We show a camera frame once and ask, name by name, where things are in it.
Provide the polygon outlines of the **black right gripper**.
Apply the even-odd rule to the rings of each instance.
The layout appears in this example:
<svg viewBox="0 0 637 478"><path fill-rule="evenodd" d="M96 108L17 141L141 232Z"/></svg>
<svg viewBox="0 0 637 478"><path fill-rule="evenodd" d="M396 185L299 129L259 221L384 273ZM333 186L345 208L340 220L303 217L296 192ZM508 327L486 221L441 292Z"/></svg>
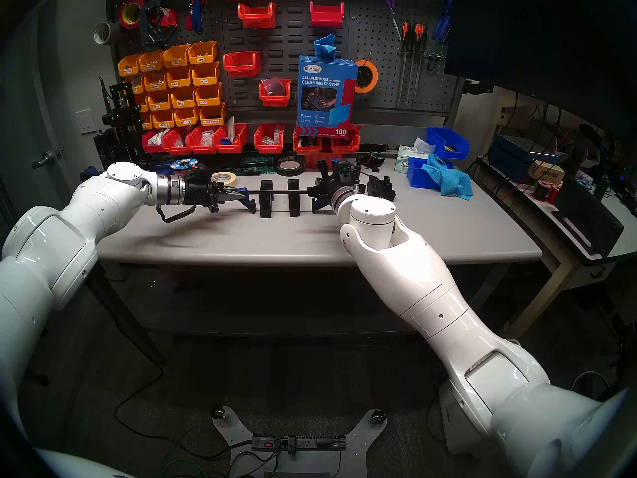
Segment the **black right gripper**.
<svg viewBox="0 0 637 478"><path fill-rule="evenodd" d="M341 204L357 194L357 172L333 172L328 180L315 180L307 188L313 215L334 215Z"/></svg>

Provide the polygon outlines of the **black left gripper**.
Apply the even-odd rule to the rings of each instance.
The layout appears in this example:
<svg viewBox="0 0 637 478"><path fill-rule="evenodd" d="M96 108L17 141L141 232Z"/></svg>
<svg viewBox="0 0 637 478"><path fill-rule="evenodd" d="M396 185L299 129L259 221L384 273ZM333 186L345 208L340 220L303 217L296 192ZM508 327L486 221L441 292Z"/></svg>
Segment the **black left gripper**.
<svg viewBox="0 0 637 478"><path fill-rule="evenodd" d="M220 203L231 201L248 201L245 188L236 188L209 181L207 183L193 183L184 179L182 205L203 206L212 214L218 213Z"/></svg>

